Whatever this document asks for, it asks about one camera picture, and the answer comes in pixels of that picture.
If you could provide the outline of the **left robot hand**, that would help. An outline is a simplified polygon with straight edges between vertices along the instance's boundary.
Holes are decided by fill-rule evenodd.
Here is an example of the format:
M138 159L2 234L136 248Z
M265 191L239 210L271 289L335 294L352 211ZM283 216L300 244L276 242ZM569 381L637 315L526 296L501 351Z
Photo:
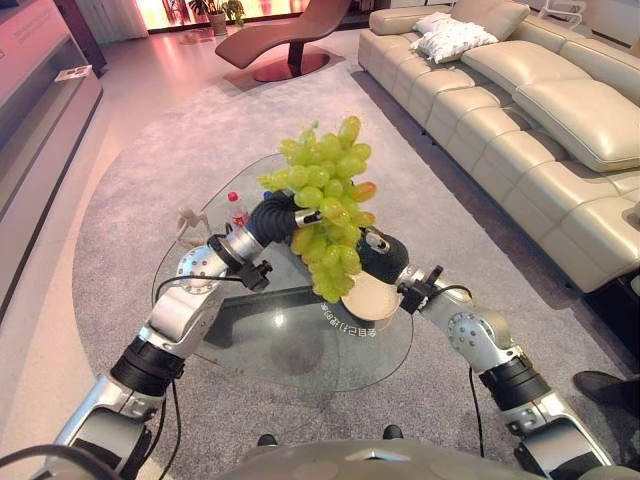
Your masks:
M303 209L293 196L281 191L269 192L251 212L246 230L263 247L280 243L297 229L315 225L323 219L317 209Z

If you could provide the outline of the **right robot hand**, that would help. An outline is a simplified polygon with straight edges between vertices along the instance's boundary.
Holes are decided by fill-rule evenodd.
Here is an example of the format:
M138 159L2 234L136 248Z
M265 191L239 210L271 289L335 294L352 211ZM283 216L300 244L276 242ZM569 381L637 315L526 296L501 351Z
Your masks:
M373 226L361 228L361 233L356 251L362 270L386 284L395 284L409 264L407 248Z

